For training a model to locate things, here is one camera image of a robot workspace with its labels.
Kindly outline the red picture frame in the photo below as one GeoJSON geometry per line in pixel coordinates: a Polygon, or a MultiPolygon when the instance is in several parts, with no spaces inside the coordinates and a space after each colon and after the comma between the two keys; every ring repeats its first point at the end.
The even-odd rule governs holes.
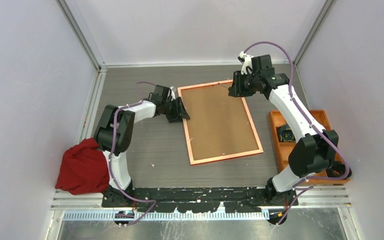
{"type": "Polygon", "coordinates": [[[264,152],[244,97],[230,97],[231,79],[178,87],[189,162],[202,165],[264,152]]]}

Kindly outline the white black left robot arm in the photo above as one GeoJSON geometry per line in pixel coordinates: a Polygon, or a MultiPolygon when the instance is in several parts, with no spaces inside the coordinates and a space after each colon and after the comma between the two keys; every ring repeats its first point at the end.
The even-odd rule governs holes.
{"type": "Polygon", "coordinates": [[[172,88],[156,84],[154,91],[139,102],[123,106],[108,104],[99,119],[93,138],[106,159],[108,191],[114,193],[114,200],[121,207],[136,201],[127,163],[134,126],[160,115],[170,123],[190,119],[182,98],[176,96],[172,88]]]}

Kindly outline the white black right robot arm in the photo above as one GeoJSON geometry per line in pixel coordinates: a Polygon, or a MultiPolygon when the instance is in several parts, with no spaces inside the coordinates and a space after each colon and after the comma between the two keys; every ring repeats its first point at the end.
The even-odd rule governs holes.
{"type": "Polygon", "coordinates": [[[240,52],[241,70],[233,73],[230,97],[250,97],[263,94],[281,113],[295,138],[288,156],[288,165],[271,177],[265,186],[264,197],[271,205],[279,205],[294,187],[306,178],[334,165],[339,136],[326,130],[315,120],[297,96],[292,78],[275,73],[269,54],[252,56],[240,52]]]}

